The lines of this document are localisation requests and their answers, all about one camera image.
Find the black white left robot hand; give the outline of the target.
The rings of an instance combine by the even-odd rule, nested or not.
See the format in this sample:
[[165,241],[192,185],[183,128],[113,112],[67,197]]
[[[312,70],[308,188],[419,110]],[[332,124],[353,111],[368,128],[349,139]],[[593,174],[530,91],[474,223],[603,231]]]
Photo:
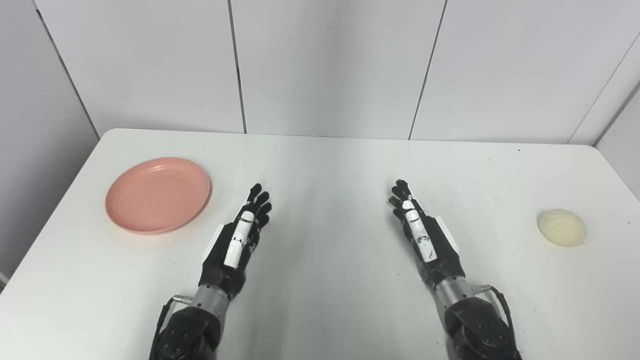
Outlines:
[[262,229],[273,206],[270,194],[256,183],[233,221],[224,224],[202,264],[199,286],[211,286],[233,300],[246,283],[246,268],[258,247]]

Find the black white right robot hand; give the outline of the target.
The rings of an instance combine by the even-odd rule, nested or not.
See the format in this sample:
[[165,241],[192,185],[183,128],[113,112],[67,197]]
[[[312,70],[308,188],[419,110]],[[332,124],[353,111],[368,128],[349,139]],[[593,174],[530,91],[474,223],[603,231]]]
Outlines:
[[465,278],[458,248],[442,227],[441,219],[425,212],[402,178],[396,180],[391,193],[388,202],[414,251],[423,282],[435,291],[445,280]]

